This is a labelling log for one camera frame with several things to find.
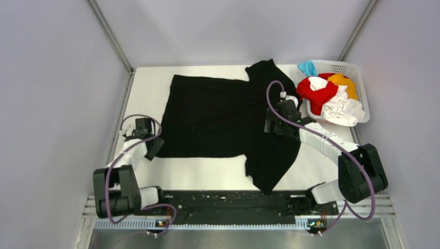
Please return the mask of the black t shirt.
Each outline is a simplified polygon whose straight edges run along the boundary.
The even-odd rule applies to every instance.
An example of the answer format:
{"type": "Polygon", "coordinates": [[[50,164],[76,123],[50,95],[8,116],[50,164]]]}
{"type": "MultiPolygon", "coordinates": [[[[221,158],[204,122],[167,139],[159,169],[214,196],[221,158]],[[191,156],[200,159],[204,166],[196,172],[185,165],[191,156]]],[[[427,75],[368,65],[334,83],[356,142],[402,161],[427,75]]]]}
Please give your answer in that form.
{"type": "Polygon", "coordinates": [[[159,158],[246,157],[245,173],[269,194],[295,162],[301,143],[266,133],[269,106],[294,82],[273,60],[245,69],[249,80],[175,75],[162,117],[159,158]]]}

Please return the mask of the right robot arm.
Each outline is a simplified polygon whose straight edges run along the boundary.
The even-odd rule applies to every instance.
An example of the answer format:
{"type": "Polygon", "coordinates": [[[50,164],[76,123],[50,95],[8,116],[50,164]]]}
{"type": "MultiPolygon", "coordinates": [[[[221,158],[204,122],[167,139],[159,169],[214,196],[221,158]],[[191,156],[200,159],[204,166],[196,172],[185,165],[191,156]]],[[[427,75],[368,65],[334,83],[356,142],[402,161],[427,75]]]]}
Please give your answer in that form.
{"type": "Polygon", "coordinates": [[[305,209],[311,214],[319,213],[326,203],[339,200],[358,203],[388,188],[388,179],[374,145],[346,141],[313,118],[302,117],[293,100],[269,105],[265,132],[307,144],[337,166],[337,179],[312,187],[311,195],[305,198],[305,209]]]}

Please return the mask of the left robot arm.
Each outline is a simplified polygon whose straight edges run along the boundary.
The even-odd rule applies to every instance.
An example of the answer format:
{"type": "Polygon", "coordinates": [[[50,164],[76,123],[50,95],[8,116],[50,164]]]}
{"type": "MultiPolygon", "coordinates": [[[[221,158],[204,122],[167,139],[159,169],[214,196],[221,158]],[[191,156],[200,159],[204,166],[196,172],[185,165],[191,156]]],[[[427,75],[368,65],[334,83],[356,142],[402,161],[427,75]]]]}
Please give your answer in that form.
{"type": "Polygon", "coordinates": [[[140,188],[135,176],[136,167],[152,161],[164,145],[160,123],[146,115],[135,118],[134,126],[120,129],[124,142],[115,159],[93,173],[96,214],[113,223],[117,216],[139,215],[144,208],[161,214],[167,206],[158,186],[140,188]]]}

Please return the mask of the red t shirt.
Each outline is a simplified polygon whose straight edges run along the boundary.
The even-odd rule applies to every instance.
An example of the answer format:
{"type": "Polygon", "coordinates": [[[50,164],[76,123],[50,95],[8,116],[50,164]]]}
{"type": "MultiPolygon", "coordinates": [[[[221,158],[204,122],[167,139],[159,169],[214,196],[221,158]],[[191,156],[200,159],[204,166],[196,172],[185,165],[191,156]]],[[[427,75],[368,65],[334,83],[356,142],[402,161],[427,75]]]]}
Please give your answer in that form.
{"type": "Polygon", "coordinates": [[[314,115],[320,116],[322,106],[332,99],[339,90],[339,87],[328,78],[333,73],[323,73],[318,76],[309,76],[304,78],[297,86],[297,93],[300,99],[306,99],[310,102],[310,109],[314,115]]]}

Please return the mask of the light blue t shirt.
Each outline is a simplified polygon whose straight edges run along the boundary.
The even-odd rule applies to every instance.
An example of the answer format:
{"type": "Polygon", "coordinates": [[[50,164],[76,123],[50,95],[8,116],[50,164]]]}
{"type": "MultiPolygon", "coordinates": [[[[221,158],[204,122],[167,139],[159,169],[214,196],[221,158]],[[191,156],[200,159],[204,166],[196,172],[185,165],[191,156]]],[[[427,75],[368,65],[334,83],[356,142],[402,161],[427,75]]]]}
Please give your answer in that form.
{"type": "Polygon", "coordinates": [[[314,63],[311,60],[301,62],[297,64],[297,68],[306,76],[313,77],[318,76],[314,63]]]}

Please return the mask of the white t shirt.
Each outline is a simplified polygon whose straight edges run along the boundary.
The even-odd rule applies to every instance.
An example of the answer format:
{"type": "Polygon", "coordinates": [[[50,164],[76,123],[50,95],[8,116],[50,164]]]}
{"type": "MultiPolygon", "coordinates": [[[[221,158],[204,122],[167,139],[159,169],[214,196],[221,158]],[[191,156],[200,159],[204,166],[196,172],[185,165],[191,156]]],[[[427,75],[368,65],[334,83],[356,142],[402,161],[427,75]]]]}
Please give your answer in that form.
{"type": "Polygon", "coordinates": [[[364,106],[358,97],[358,100],[349,99],[346,93],[346,86],[338,86],[336,95],[322,106],[320,116],[314,115],[310,109],[310,102],[306,100],[308,114],[314,118],[323,119],[328,122],[354,127],[358,123],[368,121],[369,117],[364,110],[364,106]]]}

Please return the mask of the yellow t shirt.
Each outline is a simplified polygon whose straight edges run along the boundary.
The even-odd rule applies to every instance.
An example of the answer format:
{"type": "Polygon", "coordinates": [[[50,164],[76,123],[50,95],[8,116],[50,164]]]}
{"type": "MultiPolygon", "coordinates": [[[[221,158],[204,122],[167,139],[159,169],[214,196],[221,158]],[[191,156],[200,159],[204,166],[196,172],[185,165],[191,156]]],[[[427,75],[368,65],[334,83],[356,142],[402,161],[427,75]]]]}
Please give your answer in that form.
{"type": "Polygon", "coordinates": [[[327,80],[338,86],[346,86],[346,93],[348,94],[348,98],[358,100],[358,96],[355,90],[355,83],[350,78],[346,77],[343,74],[334,74],[330,76],[327,80]]]}

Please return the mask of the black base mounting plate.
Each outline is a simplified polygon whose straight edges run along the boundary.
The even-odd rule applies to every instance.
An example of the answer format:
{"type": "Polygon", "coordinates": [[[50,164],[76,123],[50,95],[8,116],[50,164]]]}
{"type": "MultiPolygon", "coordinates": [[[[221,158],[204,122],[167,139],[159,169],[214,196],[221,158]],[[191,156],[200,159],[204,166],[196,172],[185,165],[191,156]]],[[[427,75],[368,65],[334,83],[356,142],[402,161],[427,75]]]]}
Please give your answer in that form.
{"type": "Polygon", "coordinates": [[[161,190],[159,202],[176,208],[174,225],[293,225],[303,215],[338,214],[336,202],[317,204],[308,190],[161,190]]]}

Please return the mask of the white plastic laundry basket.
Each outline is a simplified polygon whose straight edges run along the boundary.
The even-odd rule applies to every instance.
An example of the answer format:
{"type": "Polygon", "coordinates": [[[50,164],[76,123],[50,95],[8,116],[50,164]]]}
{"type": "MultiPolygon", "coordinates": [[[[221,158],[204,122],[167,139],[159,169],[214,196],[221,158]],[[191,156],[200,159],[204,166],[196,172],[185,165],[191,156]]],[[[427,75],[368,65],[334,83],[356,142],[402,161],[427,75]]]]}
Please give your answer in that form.
{"type": "Polygon", "coordinates": [[[345,127],[369,121],[359,67],[347,62],[309,60],[297,68],[305,76],[297,93],[306,102],[309,116],[345,127]]]}

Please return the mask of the left corner metal post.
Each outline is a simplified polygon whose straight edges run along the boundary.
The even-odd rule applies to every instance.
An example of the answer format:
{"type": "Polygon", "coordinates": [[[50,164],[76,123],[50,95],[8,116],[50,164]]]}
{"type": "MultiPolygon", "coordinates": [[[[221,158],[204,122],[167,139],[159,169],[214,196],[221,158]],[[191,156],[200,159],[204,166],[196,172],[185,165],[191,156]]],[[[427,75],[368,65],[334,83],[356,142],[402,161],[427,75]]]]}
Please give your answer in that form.
{"type": "Polygon", "coordinates": [[[112,47],[114,53],[116,54],[119,61],[124,66],[125,70],[131,75],[134,71],[133,66],[129,62],[125,52],[123,51],[122,46],[120,45],[117,37],[115,36],[110,24],[104,16],[99,4],[95,0],[86,0],[90,9],[92,10],[94,16],[96,17],[99,26],[101,27],[106,39],[108,40],[110,46],[112,47]]]}

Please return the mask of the corner metal post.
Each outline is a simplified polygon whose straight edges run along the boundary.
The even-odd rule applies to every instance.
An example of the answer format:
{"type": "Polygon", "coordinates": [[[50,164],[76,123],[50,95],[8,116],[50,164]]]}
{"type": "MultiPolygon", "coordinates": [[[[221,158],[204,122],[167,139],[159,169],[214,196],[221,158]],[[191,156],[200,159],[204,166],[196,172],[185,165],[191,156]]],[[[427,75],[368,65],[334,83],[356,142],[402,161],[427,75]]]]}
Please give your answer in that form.
{"type": "Polygon", "coordinates": [[[367,6],[365,7],[362,15],[360,16],[358,22],[356,23],[353,31],[351,32],[347,42],[345,43],[337,61],[344,61],[352,49],[355,41],[357,40],[359,34],[361,33],[364,25],[368,21],[371,14],[374,12],[376,7],[380,4],[381,0],[369,0],[367,6]]]}
{"type": "Polygon", "coordinates": [[[92,10],[94,16],[96,17],[99,26],[101,27],[106,39],[108,40],[110,46],[112,47],[114,53],[116,54],[119,61],[124,66],[125,70],[131,75],[134,71],[133,66],[129,62],[125,52],[123,51],[122,46],[120,45],[117,37],[115,36],[110,24],[104,16],[99,4],[95,0],[86,0],[90,9],[92,10]]]}

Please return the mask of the aluminium frame rail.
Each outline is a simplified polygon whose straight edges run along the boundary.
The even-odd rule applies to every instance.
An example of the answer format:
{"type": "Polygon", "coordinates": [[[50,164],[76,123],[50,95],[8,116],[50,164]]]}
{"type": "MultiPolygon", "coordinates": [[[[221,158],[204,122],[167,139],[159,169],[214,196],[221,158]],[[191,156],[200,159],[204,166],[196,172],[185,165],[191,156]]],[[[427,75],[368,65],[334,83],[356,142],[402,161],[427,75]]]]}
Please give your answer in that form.
{"type": "Polygon", "coordinates": [[[362,221],[345,211],[324,235],[308,228],[314,216],[300,216],[293,224],[273,225],[175,225],[165,234],[148,233],[153,217],[129,217],[118,225],[92,214],[90,196],[74,248],[408,248],[391,199],[376,195],[375,216],[362,221]]]}

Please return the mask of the right corner metal post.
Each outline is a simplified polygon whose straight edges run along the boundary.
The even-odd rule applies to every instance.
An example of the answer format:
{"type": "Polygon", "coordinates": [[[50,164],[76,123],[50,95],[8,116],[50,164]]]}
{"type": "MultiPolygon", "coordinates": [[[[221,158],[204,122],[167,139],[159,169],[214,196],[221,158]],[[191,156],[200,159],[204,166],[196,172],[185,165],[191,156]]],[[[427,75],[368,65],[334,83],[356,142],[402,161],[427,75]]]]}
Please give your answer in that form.
{"type": "Polygon", "coordinates": [[[358,22],[356,23],[353,31],[351,32],[347,42],[345,43],[337,61],[344,61],[352,49],[355,41],[357,40],[359,34],[361,33],[364,25],[368,21],[371,14],[374,12],[376,7],[380,4],[381,0],[369,0],[367,6],[365,7],[362,15],[360,16],[358,22]]]}

